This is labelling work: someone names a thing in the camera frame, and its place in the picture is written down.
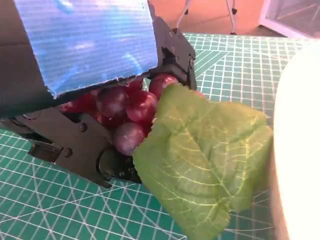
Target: artificial leaf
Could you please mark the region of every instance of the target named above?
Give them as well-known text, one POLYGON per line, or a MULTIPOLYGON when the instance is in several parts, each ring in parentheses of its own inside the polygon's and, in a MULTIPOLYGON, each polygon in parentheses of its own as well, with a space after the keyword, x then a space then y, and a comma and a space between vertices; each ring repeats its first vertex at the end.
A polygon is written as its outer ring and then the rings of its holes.
POLYGON ((165 89, 155 117, 133 153, 138 175, 190 240, 212 240, 230 211, 251 206, 273 131, 262 112, 180 84, 165 89))

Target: grid lines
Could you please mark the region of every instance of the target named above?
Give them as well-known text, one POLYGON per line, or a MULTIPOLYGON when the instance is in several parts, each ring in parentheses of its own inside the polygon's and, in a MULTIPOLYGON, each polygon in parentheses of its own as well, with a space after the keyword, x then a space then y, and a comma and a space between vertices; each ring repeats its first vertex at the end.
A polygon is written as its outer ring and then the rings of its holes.
MULTIPOLYGON (((272 122, 281 71, 314 40, 186 33, 195 48, 198 91, 241 102, 272 122)), ((21 240, 187 240, 140 184, 113 180, 104 189, 27 155, 30 143, 0 130, 0 238, 21 240)), ((272 240, 268 191, 251 209, 231 212, 218 240, 272 240)))

